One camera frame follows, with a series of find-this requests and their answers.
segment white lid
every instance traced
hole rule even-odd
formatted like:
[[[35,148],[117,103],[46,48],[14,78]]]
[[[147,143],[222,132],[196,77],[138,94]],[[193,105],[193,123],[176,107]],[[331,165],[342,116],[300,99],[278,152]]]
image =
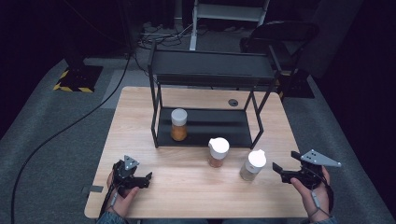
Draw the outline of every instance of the white lid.
[[[176,126],[183,126],[187,122],[187,111],[181,108],[172,111],[172,123]]]
[[[209,141],[210,155],[217,160],[223,159],[230,148],[230,144],[225,138],[211,138]]]
[[[251,151],[248,154],[245,166],[251,173],[256,174],[262,169],[265,163],[267,163],[267,159],[265,158],[265,152],[259,149],[256,151]]]

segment hand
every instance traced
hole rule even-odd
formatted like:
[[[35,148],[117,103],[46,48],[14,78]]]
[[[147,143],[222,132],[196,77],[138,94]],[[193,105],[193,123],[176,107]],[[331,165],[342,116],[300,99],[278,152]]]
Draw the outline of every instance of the hand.
[[[330,185],[330,175],[324,166],[322,166],[322,172],[328,185]],[[323,183],[320,183],[320,185],[314,189],[320,203],[320,208],[323,210],[321,211],[315,206],[311,195],[311,189],[306,188],[297,178],[292,178],[290,182],[303,198],[304,208],[311,222],[322,221],[329,218],[329,196],[327,195],[327,190]]]
[[[111,182],[113,179],[113,172],[110,173],[107,179],[107,187],[110,188]],[[113,204],[112,207],[110,207],[111,201],[113,200],[114,194],[117,192],[117,188],[113,190],[111,193],[109,202],[108,202],[108,212],[115,213],[119,215],[122,218],[125,218],[126,215],[128,215],[129,211],[129,206],[131,205],[132,201],[134,200],[134,197],[136,196],[137,192],[139,191],[139,187],[135,187],[133,189],[128,189],[125,192],[125,198],[123,198],[121,195],[117,195],[116,202]]]

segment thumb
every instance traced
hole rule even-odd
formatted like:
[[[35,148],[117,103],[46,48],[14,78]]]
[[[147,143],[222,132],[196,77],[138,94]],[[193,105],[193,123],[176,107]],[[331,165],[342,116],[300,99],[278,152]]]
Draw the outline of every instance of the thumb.
[[[139,187],[134,187],[133,189],[131,189],[131,191],[129,191],[128,195],[126,195],[124,201],[128,204],[131,204],[132,200],[134,199],[134,197],[136,196],[138,191],[139,191]]]
[[[301,194],[302,197],[310,194],[309,189],[306,188],[299,179],[293,177],[290,180],[290,182],[294,186],[294,188],[297,189],[297,191]]]

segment jar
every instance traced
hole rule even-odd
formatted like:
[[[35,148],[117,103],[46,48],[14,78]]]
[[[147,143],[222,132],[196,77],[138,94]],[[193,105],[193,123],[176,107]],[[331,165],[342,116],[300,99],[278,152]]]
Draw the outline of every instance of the jar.
[[[215,168],[222,166],[230,144],[225,138],[218,137],[211,138],[208,145],[210,147],[209,165]]]
[[[187,137],[187,111],[181,108],[174,109],[171,114],[171,137],[175,141],[183,141]]]
[[[267,163],[267,159],[265,158],[265,152],[263,150],[251,151],[242,165],[240,175],[244,180],[252,181],[265,163]]]

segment chair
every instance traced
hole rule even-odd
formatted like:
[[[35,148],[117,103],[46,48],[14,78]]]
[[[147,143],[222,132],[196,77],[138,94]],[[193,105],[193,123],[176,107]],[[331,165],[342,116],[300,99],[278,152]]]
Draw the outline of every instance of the chair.
[[[272,46],[282,68],[277,92],[281,100],[287,96],[290,83],[295,78],[297,63],[304,47],[318,35],[318,26],[306,21],[269,21],[258,26],[249,37],[239,42],[244,53],[267,53]]]

